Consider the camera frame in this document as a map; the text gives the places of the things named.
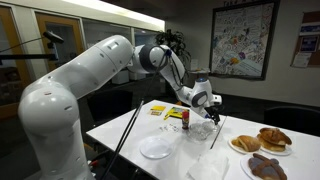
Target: plate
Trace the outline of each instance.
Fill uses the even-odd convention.
[[[252,154],[247,154],[245,156],[243,156],[241,159],[240,159],[240,165],[241,165],[241,168],[242,170],[253,180],[261,180],[260,177],[258,176],[255,176],[251,173],[251,169],[249,167],[249,164],[248,164],[248,161],[250,158],[252,158]]]
[[[262,151],[267,152],[269,154],[273,154],[273,155],[278,155],[278,156],[287,156],[289,154],[292,153],[292,149],[290,146],[286,145],[286,150],[282,151],[282,152],[277,152],[277,151],[270,151],[269,149],[266,149],[264,147],[261,146],[260,148]]]
[[[233,138],[230,138],[229,141],[228,141],[228,144],[229,146],[234,149],[235,151],[238,151],[239,153],[242,153],[242,154],[252,154],[252,153],[256,153],[258,152],[259,150],[257,151],[253,151],[253,152],[248,152],[248,151],[245,151],[244,149],[242,149],[241,147],[238,147],[238,146],[235,146],[232,144],[232,140],[233,139],[237,139],[237,137],[233,137]]]
[[[160,137],[149,137],[140,146],[141,154],[151,159],[164,158],[170,155],[172,151],[172,145]]]

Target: floor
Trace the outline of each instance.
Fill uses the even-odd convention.
[[[166,83],[163,79],[156,76],[152,85],[152,77],[145,78],[139,81],[131,81],[124,85],[114,85],[107,83],[98,91],[109,91],[114,89],[122,89],[133,92],[132,108],[137,107],[141,97],[144,97],[145,102],[153,99],[176,103],[178,100],[172,93],[170,88],[166,88]],[[264,101],[230,95],[223,95],[223,108],[220,114],[243,118],[255,122],[263,122],[263,112],[266,108],[275,105],[286,105],[287,103],[279,103],[273,101]],[[88,130],[93,128],[93,118],[91,117],[87,106],[86,96],[79,99],[81,131],[85,143],[92,145],[92,139],[86,136]],[[128,179],[136,170],[133,165],[126,160],[119,159],[115,168],[113,168],[115,179]],[[24,133],[23,127],[18,117],[12,118],[0,123],[0,179],[24,179],[39,170],[34,151]],[[146,174],[141,174],[140,177],[147,179]]]

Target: table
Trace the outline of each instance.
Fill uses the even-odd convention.
[[[166,106],[160,116],[148,114],[154,105]],[[211,134],[203,144],[192,142],[187,137],[186,132],[181,128],[181,119],[169,117],[167,120],[163,120],[166,112],[172,107],[182,106],[157,100],[145,104],[119,153],[122,157],[137,165],[142,170],[161,180],[186,179],[186,173],[189,168],[197,162],[199,155],[212,147],[216,138],[216,134]],[[87,134],[114,151],[132,114],[133,111],[130,111],[88,131]],[[225,118],[226,116],[220,116],[220,126],[224,123]],[[190,110],[190,124],[199,121],[202,122],[204,119]],[[179,131],[162,131],[160,129],[160,127],[165,125],[169,126],[170,124],[178,127]],[[173,143],[174,151],[163,159],[148,159],[144,157],[140,153],[140,145],[145,138],[152,136],[161,137]]]
[[[228,140],[242,134],[256,136],[263,127],[273,126],[229,116],[225,119],[220,134],[210,151],[217,154],[223,152],[229,158],[229,169],[225,175],[226,180],[250,179],[240,166],[240,160],[244,155],[230,148],[227,143]],[[268,158],[278,159],[289,180],[320,179],[318,168],[320,164],[320,138],[282,128],[280,130],[291,138],[292,153],[288,156],[278,156],[260,150],[260,154]]]

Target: chair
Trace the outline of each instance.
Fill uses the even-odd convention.
[[[279,106],[264,112],[264,124],[315,136],[320,136],[319,122],[320,111],[305,107]]]
[[[87,103],[94,126],[104,124],[131,110],[133,93],[125,90],[98,92],[88,97]]]

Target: cable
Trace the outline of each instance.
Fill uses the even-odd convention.
[[[8,49],[3,49],[3,50],[1,50],[1,51],[0,51],[0,53],[2,53],[2,52],[4,52],[4,51],[8,51],[8,50],[13,49],[13,48],[18,47],[18,46],[21,46],[21,45],[23,45],[23,44],[26,44],[26,43],[32,42],[32,41],[37,41],[37,40],[39,40],[39,39],[43,39],[43,38],[45,38],[45,37],[40,37],[40,38],[32,39],[32,40],[29,40],[29,41],[26,41],[26,42],[23,42],[23,43],[17,44],[17,45],[12,46],[12,47],[10,47],[10,48],[8,48]]]
[[[123,132],[123,134],[122,134],[122,136],[121,136],[121,138],[120,138],[120,141],[119,141],[119,143],[118,143],[118,145],[117,145],[117,148],[116,148],[116,150],[115,150],[115,152],[114,152],[114,154],[113,154],[113,156],[112,156],[112,159],[109,161],[109,163],[108,163],[108,165],[107,165],[107,167],[106,167],[106,170],[103,172],[100,180],[103,180],[103,179],[105,179],[105,178],[107,177],[108,173],[109,173],[110,170],[111,170],[112,165],[114,164],[116,158],[118,157],[118,154],[119,154],[119,152],[120,152],[120,150],[121,150],[124,142],[126,141],[127,137],[129,136],[129,133],[130,133],[130,131],[131,131],[131,129],[132,129],[132,127],[133,127],[133,125],[134,125],[134,123],[135,123],[135,121],[136,121],[139,113],[140,113],[140,110],[141,110],[143,104],[144,104],[144,97],[145,97],[146,94],[149,92],[149,90],[150,90],[150,88],[151,88],[151,85],[152,85],[152,83],[153,83],[153,81],[154,81],[154,78],[155,78],[156,74],[159,72],[160,66],[161,66],[164,58],[166,57],[166,55],[167,55],[167,54],[166,54],[166,52],[165,52],[165,53],[163,54],[163,56],[162,56],[162,59],[161,59],[161,61],[160,61],[159,66],[158,66],[157,69],[156,69],[156,72],[154,73],[154,75],[153,75],[153,77],[152,77],[152,80],[151,80],[148,88],[146,88],[146,91],[144,92],[144,94],[143,94],[143,96],[142,96],[142,98],[141,98],[141,102],[140,102],[140,104],[139,104],[139,107],[136,108],[136,110],[134,111],[133,115],[131,116],[131,119],[130,119],[130,121],[129,121],[127,127],[126,127],[126,129],[124,130],[124,132]]]

